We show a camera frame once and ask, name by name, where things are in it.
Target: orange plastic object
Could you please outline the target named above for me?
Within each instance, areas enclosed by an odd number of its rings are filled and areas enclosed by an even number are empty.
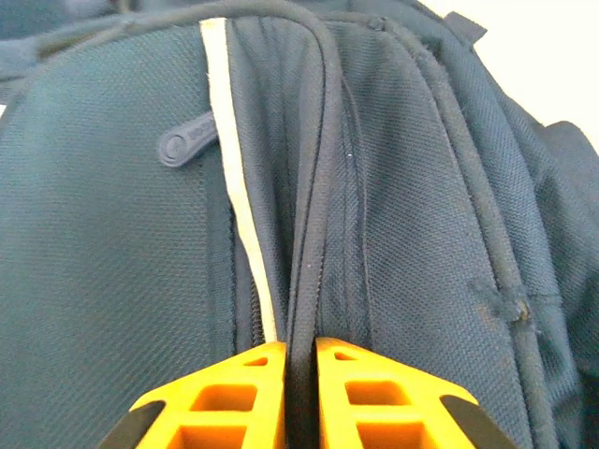
[[[138,449],[283,449],[285,344],[268,343],[142,396],[166,406]]]
[[[316,339],[323,449],[475,449],[439,397],[462,387],[344,341]]]

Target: fabric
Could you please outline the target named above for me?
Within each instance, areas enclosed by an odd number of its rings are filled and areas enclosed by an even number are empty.
[[[156,154],[209,108],[205,74],[196,26],[150,33],[65,55],[6,111],[2,447],[94,447],[149,389],[234,354],[220,153]]]
[[[523,449],[597,445],[588,141],[535,122],[415,2],[301,3],[312,12],[231,1],[132,15],[11,101],[2,447],[93,445],[146,390],[261,341],[221,150],[180,169],[155,153],[210,107],[197,21],[214,17],[287,342],[291,446],[317,444],[314,335],[463,385]]]

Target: navy blue backpack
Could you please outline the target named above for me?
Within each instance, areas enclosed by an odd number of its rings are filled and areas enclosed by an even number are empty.
[[[502,92],[476,25],[118,3],[0,21],[1,447],[95,447],[273,340],[314,447],[316,336],[464,386],[521,449],[599,447],[598,158]]]

